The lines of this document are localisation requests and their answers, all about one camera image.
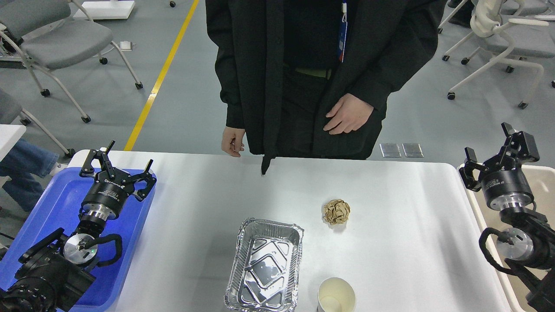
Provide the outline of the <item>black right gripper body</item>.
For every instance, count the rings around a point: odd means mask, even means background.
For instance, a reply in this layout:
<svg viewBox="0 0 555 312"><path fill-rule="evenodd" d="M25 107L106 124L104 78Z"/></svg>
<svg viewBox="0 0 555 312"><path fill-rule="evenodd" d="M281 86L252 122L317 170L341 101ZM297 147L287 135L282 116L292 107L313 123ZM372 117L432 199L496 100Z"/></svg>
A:
<svg viewBox="0 0 555 312"><path fill-rule="evenodd" d="M526 207L535 201L529 182L521 169L481 173L480 186L487 207L494 211Z"/></svg>

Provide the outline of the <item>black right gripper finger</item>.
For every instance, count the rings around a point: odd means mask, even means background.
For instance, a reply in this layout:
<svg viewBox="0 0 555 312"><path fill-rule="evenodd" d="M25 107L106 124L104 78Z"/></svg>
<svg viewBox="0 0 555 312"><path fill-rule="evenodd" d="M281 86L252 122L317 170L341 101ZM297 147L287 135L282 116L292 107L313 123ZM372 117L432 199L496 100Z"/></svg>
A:
<svg viewBox="0 0 555 312"><path fill-rule="evenodd" d="M502 130L506 140L499 152L497 165L502 170L515 170L525 163L535 163L540 160L539 150L534 136L524 131L516 131L511 124L503 122Z"/></svg>
<svg viewBox="0 0 555 312"><path fill-rule="evenodd" d="M503 185L502 179L497 174L500 171L500 166L495 165L496 162L500 162L502 159L501 152L503 152L503 148L496 155L486 160L484 164L477 161L474 149L466 147L464 152L466 160L459 169L459 173L467 189L478 192L481 189L493 189Z"/></svg>

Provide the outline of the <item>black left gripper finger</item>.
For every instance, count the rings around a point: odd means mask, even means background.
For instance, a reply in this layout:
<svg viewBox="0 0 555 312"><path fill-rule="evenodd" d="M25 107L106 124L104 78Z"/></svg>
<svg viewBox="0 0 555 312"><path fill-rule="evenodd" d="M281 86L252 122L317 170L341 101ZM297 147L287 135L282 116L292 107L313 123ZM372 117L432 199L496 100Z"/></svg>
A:
<svg viewBox="0 0 555 312"><path fill-rule="evenodd" d="M106 150L91 149L89 154L85 158L85 163L83 164L79 176L81 177L93 177L95 175L95 169L92 166L93 160L98 160L100 164L101 171L107 171L110 178L115 177L115 168L113 168L111 161L109 160L108 154L115 144L112 140L107 146Z"/></svg>
<svg viewBox="0 0 555 312"><path fill-rule="evenodd" d="M151 172L153 162L154 160L150 159L142 172L124 177L124 191L127 197L132 195L137 201L142 202L150 194L157 182L157 179ZM142 189L137 189L135 186L137 182L145 182L146 185Z"/></svg>

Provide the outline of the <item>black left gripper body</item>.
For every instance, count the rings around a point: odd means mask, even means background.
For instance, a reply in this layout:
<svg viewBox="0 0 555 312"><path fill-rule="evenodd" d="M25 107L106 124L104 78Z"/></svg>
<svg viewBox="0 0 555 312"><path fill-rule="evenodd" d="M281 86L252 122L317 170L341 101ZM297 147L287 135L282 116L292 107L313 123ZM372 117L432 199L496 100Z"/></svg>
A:
<svg viewBox="0 0 555 312"><path fill-rule="evenodd" d="M98 172L95 182L82 201L85 215L93 215L104 221L119 218L123 206L134 188L131 184L125 185L122 180L127 180L130 172L115 170L113 179L107 171Z"/></svg>

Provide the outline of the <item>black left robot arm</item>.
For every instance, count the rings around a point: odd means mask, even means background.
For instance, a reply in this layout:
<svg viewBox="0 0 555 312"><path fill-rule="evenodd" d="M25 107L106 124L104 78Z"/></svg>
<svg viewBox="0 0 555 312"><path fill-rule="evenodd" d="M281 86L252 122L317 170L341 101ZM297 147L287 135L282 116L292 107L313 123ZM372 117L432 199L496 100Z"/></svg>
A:
<svg viewBox="0 0 555 312"><path fill-rule="evenodd" d="M157 178L92 149L56 175L1 261L3 312L102 312L119 294Z"/></svg>

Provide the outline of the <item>person's right hand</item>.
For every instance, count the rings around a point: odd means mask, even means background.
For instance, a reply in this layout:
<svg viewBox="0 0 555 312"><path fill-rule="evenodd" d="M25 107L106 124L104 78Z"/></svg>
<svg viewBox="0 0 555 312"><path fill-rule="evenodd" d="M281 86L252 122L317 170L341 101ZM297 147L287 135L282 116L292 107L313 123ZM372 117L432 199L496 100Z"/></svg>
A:
<svg viewBox="0 0 555 312"><path fill-rule="evenodd" d="M244 129L225 126L222 133L221 150L232 157L241 157L241 152L245 150L244 136Z"/></svg>

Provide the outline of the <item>person's left hand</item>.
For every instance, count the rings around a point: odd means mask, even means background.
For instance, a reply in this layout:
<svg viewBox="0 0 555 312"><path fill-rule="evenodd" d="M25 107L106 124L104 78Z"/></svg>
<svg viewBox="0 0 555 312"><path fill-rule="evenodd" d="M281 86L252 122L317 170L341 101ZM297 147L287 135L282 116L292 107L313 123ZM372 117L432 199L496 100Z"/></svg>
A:
<svg viewBox="0 0 555 312"><path fill-rule="evenodd" d="M374 107L372 105L347 93L326 114L326 117L330 120L323 127L323 130L330 135L357 131L366 124L373 111Z"/></svg>

